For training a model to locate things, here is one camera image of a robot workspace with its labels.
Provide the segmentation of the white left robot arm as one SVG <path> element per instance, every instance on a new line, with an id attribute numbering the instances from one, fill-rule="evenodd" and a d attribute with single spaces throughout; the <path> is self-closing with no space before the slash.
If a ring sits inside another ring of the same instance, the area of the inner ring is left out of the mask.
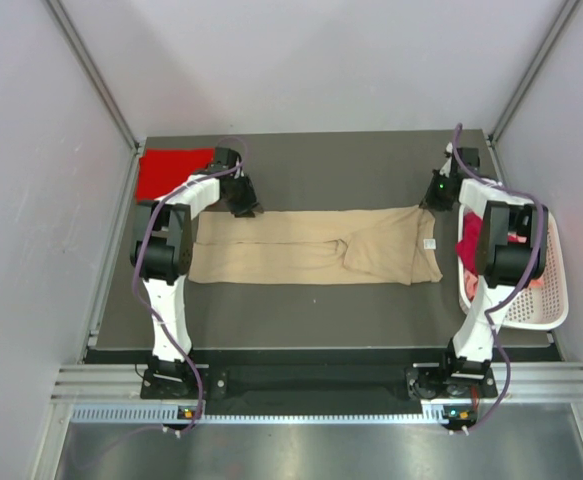
<path id="1" fill-rule="evenodd" d="M 184 287 L 193 260 L 193 222 L 218 202 L 238 218 L 254 216 L 259 207 L 238 151 L 226 146 L 149 150 L 141 157 L 130 263 L 132 292 L 154 330 L 144 398 L 192 398 L 203 390 L 189 356 Z"/>

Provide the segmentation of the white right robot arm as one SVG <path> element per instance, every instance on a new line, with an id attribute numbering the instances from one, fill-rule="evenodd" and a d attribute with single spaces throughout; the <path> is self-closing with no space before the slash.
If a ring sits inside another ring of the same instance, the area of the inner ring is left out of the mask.
<path id="1" fill-rule="evenodd" d="M 486 379 L 510 304 L 544 273 L 549 210 L 535 197 L 481 176 L 476 148 L 451 143 L 445 158 L 421 206 L 442 212 L 459 204 L 481 220 L 474 253 L 477 291 L 437 372 L 440 388 L 458 396 Z"/>

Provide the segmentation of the beige t shirt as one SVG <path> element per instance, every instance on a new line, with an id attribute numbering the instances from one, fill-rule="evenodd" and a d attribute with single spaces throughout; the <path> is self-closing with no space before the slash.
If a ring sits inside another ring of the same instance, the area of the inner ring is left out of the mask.
<path id="1" fill-rule="evenodd" d="M 438 283 L 435 218 L 417 206 L 379 210 L 224 212 L 199 217 L 191 281 L 200 284 Z"/>

